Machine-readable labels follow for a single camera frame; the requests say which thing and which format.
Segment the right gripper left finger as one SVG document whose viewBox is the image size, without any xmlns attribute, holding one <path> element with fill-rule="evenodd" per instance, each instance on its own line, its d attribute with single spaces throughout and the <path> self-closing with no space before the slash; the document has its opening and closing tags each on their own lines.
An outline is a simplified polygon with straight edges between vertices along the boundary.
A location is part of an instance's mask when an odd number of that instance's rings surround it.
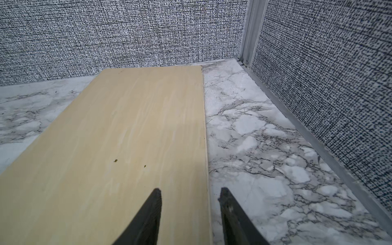
<svg viewBox="0 0 392 245">
<path fill-rule="evenodd" d="M 162 209 L 161 190 L 155 188 L 114 245 L 156 245 Z"/>
</svg>

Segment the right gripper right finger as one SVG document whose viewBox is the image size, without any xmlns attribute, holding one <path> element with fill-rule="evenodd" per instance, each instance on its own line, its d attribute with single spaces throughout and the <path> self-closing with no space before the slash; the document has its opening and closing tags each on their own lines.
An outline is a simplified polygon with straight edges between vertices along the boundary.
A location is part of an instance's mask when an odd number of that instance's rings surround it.
<svg viewBox="0 0 392 245">
<path fill-rule="evenodd" d="M 218 201 L 226 245 L 269 245 L 228 188 L 221 189 Z"/>
</svg>

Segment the light plywood board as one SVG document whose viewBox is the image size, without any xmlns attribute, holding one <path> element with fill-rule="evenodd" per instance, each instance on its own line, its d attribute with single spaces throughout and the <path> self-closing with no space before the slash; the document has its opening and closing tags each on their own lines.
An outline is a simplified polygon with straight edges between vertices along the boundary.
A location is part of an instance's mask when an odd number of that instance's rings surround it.
<svg viewBox="0 0 392 245">
<path fill-rule="evenodd" d="M 1 174 L 1 244 L 111 245 L 154 189 L 157 243 L 212 243 L 200 66 L 103 70 Z"/>
</svg>

